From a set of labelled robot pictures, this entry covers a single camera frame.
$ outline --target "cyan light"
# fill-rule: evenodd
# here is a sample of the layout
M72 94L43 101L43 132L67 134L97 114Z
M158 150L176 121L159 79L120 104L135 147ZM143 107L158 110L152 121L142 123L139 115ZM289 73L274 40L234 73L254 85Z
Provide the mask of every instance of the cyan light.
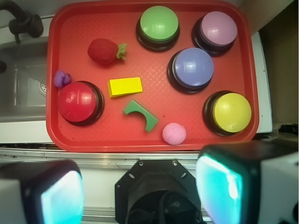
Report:
M81 175L70 171L41 195L45 224L79 224L84 209Z
M208 155L196 164L196 185L202 206L215 224L239 224L242 176Z

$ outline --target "metal sink basin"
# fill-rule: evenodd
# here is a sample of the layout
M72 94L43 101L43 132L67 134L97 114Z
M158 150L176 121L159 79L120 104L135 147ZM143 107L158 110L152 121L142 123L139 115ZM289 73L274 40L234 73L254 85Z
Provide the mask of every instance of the metal sink basin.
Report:
M45 120L48 38L0 45L0 122Z

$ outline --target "tray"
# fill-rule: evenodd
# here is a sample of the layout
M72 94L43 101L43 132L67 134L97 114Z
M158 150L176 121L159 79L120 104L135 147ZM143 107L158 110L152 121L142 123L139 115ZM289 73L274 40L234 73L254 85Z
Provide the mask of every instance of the tray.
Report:
M137 41L135 27L143 11L161 5L178 16L180 36L176 45L166 52L151 52ZM213 57L214 77L203 91L186 95L176 91L166 76L167 64L178 51L194 47L191 30L196 20L211 11L222 11L237 24L238 35L226 54ZM127 43L126 61L109 67L93 62L87 49L96 38L107 38L117 44ZM72 81L89 81L100 88L105 98L102 117L93 125L79 127L69 124L58 112L59 89L54 84L57 70L71 75ZM141 77L143 92L110 99L109 79ZM202 109L206 99L216 91L230 90L244 95L252 108L252 119L240 133L223 137L205 125ZM122 110L131 99L136 100L159 122L147 133L140 114L125 115ZM70 152L141 152L198 150L204 145L248 141L258 127L256 76L249 27L244 16L232 5L215 0L142 0L101 1L65 6L50 26L47 70L47 130L57 146ZM183 125L187 138L179 146L163 141L162 129L171 122Z

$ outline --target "toy block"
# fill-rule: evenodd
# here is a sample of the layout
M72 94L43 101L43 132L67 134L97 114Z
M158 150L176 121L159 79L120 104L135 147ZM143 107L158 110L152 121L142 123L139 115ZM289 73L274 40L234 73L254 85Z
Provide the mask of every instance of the toy block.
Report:
M108 82L109 97L121 97L142 92L140 77L110 79Z
M146 119L146 126L145 130L147 132L150 132L153 130L153 128L158 123L158 119L152 115L149 111L147 111L143 106L141 106L139 103L137 103L135 100L131 100L126 108L123 110L124 114L128 115L132 112L139 112L145 116Z

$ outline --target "strawberry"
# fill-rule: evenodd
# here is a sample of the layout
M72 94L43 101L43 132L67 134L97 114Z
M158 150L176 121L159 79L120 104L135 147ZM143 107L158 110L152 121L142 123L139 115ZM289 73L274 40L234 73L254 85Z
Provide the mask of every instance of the strawberry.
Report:
M91 42L88 47L88 55L92 60L100 65L106 65L114 61L116 58L125 60L125 48L127 44L120 44L117 46L116 43L99 38L95 39Z

